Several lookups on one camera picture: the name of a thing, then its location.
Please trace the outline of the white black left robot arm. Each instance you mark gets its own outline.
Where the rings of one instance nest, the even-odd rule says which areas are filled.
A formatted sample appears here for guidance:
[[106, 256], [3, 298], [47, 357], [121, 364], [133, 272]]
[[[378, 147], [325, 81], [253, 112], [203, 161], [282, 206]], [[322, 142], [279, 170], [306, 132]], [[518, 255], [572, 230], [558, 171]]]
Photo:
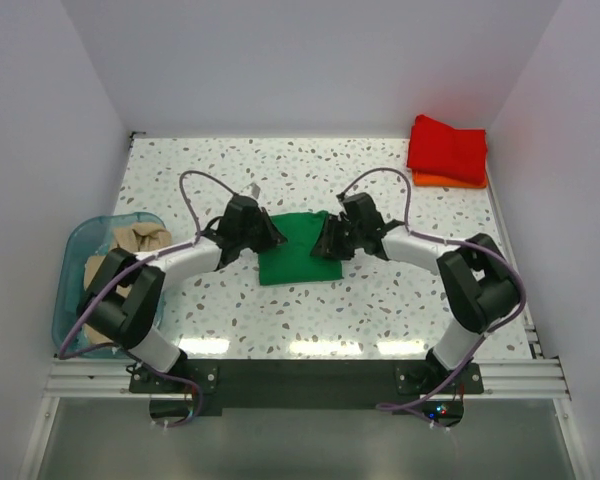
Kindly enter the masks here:
[[202, 392], [188, 357], [158, 331], [154, 317], [163, 292], [184, 280], [221, 270], [242, 251], [264, 253], [287, 238], [266, 210], [248, 196], [233, 195], [224, 214], [197, 230], [193, 239], [158, 250], [111, 250], [77, 307], [77, 328], [88, 325], [125, 352], [164, 392]]

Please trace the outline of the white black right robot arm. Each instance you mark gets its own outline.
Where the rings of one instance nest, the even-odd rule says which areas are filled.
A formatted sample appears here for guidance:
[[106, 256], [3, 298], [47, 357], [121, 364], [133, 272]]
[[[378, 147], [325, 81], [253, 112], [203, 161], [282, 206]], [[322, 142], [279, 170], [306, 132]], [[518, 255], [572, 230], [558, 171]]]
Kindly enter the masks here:
[[417, 232], [405, 220], [384, 221], [366, 193], [340, 200], [343, 211], [326, 216], [311, 255], [345, 261], [362, 249], [439, 276], [452, 320], [427, 352], [415, 380], [427, 392], [449, 392], [486, 337], [524, 309], [526, 292], [519, 274], [487, 234], [444, 239]]

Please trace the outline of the green t shirt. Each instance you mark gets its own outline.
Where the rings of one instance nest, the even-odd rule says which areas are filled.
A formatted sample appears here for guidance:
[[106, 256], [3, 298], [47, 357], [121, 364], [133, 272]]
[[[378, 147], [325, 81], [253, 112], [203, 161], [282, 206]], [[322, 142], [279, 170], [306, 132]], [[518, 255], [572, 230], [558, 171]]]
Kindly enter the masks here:
[[326, 211], [272, 217], [287, 242], [258, 255], [261, 286], [327, 282], [343, 277], [340, 261], [311, 255], [326, 218]]

